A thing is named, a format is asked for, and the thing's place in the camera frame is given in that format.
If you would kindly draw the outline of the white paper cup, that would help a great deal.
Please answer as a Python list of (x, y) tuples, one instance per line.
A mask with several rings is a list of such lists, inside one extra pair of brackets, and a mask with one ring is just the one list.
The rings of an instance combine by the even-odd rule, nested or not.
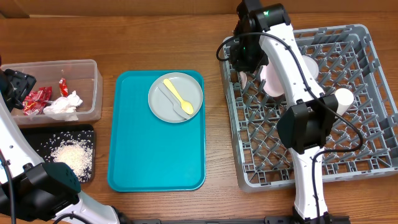
[(334, 95), (338, 101), (338, 108), (336, 113), (340, 116), (351, 107), (354, 102), (354, 95), (353, 93), (346, 88), (339, 88), (334, 92)]

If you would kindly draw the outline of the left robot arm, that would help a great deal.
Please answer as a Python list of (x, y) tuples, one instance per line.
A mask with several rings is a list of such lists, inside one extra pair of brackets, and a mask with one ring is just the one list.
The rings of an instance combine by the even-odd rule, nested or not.
[(26, 141), (11, 111), (23, 109), (35, 83), (32, 75), (1, 71), (1, 213), (12, 223), (130, 223), (118, 209), (84, 193), (65, 163), (45, 162)]

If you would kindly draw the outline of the red sauce sachet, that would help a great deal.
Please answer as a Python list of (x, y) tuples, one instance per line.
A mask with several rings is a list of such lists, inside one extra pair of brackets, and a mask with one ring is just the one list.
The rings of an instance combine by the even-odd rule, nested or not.
[(59, 81), (59, 89), (60, 89), (60, 94), (62, 97), (67, 97), (68, 96), (68, 86), (67, 86), (67, 81), (64, 78), (61, 78)]

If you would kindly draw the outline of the red snack wrapper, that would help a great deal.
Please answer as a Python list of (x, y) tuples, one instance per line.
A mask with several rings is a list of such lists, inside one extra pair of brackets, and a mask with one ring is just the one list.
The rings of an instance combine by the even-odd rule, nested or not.
[(52, 87), (40, 87), (37, 91), (31, 91), (23, 101), (23, 114), (26, 116), (38, 115), (43, 112), (52, 95)]

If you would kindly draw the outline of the grey bowl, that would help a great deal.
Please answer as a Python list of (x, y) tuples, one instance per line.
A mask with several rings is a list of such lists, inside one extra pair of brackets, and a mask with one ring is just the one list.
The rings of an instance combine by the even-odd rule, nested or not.
[(317, 62), (309, 56), (303, 55), (302, 57), (304, 59), (304, 62), (306, 64), (308, 70), (310, 71), (312, 77), (314, 79), (317, 79), (318, 74), (319, 74), (319, 67), (318, 67)]

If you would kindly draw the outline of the white plastic fork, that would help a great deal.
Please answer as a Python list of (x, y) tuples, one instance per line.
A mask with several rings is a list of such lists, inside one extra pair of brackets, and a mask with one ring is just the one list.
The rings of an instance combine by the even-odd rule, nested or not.
[(248, 78), (247, 78), (247, 75), (246, 75), (245, 72), (239, 72), (239, 76), (240, 76), (240, 79), (241, 79), (241, 89), (243, 90), (246, 87), (246, 83), (247, 83)]

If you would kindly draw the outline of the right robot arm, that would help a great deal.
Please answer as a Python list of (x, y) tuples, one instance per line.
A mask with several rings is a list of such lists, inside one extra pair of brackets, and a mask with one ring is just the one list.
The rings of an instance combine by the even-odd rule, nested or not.
[(271, 65), (284, 91), (288, 108), (277, 132), (294, 163), (294, 217), (299, 223), (331, 223), (323, 200), (322, 151), (338, 101), (326, 96), (309, 72), (282, 4), (264, 7), (259, 1), (242, 1), (236, 11), (238, 44), (231, 47), (229, 62), (237, 72)]

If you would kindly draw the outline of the white napkin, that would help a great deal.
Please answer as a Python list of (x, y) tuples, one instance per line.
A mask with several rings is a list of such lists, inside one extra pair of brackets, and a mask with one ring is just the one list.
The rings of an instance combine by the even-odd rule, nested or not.
[(57, 121), (78, 121), (76, 109), (83, 100), (73, 91), (67, 97), (61, 96), (43, 109), (43, 113)]

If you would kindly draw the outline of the pink round plate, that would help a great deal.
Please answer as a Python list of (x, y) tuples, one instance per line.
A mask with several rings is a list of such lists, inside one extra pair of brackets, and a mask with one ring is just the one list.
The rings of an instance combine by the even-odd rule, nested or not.
[(261, 81), (265, 80), (263, 90), (271, 97), (278, 97), (284, 94), (277, 72), (271, 62), (261, 65), (259, 69)]

